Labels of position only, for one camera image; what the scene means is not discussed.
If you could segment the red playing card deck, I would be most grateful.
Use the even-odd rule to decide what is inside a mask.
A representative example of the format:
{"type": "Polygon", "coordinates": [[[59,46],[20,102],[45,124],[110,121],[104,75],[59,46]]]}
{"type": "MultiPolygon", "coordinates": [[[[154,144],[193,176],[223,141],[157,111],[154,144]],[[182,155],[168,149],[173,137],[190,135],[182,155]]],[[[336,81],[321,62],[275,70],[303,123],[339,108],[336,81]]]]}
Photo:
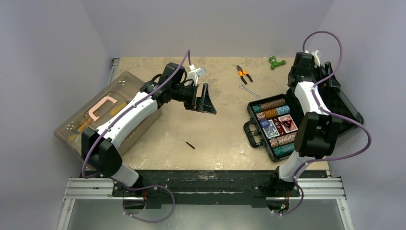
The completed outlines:
{"type": "Polygon", "coordinates": [[[293,118],[292,118],[292,120],[293,120],[292,126],[289,129],[280,121],[280,117],[281,116],[278,117],[278,121],[280,122],[280,124],[281,124],[281,126],[282,126],[282,128],[283,128],[283,130],[285,131],[286,134],[293,133],[293,132],[296,132],[298,130],[298,127],[297,127],[296,123],[294,122],[293,118]]]}

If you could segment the red triangular dealer button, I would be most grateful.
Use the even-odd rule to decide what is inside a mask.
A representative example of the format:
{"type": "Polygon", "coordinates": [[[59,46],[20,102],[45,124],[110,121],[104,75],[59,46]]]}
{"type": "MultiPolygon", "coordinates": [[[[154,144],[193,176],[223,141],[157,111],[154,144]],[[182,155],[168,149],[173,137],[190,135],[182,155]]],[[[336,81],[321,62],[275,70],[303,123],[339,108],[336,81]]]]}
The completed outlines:
{"type": "Polygon", "coordinates": [[[281,116],[280,121],[289,129],[291,128],[293,123],[292,117],[290,115],[281,116]]]}

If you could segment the black foam-lined poker case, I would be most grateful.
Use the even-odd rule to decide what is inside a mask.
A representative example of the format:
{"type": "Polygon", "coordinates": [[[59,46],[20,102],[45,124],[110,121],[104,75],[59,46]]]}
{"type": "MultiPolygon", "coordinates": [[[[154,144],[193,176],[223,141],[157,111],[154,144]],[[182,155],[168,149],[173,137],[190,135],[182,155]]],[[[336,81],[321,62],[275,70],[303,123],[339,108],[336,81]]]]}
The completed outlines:
{"type": "MultiPolygon", "coordinates": [[[[318,92],[328,110],[364,123],[363,116],[334,76],[319,84],[318,92]]],[[[305,115],[293,87],[290,86],[285,94],[250,102],[247,111],[250,120],[244,124],[244,131],[251,146],[264,146],[272,161],[287,159],[294,150],[294,137],[305,115]]]]}

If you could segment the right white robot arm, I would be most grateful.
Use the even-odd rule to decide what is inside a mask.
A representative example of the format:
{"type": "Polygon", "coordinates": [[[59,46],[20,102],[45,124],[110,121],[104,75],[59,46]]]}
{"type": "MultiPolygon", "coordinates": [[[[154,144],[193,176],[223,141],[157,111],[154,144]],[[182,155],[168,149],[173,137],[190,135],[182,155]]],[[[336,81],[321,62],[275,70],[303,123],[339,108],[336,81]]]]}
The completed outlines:
{"type": "Polygon", "coordinates": [[[288,184],[313,162],[330,156],[335,148],[342,120],[334,118],[318,91],[315,78],[316,58],[307,52],[298,52],[288,74],[288,86],[299,101],[304,117],[294,139],[294,151],[279,167],[278,175],[269,181],[275,195],[287,190],[288,184]]]}

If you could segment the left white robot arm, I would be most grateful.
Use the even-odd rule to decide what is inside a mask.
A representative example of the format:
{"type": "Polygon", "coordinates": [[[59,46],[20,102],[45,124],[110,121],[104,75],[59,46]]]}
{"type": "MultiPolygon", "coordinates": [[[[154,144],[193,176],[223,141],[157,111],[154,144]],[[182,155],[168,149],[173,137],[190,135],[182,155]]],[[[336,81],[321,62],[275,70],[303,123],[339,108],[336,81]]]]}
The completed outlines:
{"type": "Polygon", "coordinates": [[[215,115],[207,83],[203,84],[201,96],[197,96],[198,79],[204,74],[204,67],[190,65],[185,69],[173,62],[168,63],[161,74],[146,82],[133,100],[109,121],[82,132],[84,165],[90,164],[104,177],[121,182],[129,195],[139,195],[143,189],[141,177],[123,162],[118,148],[131,131],[171,100],[182,102],[186,110],[215,115]]]}

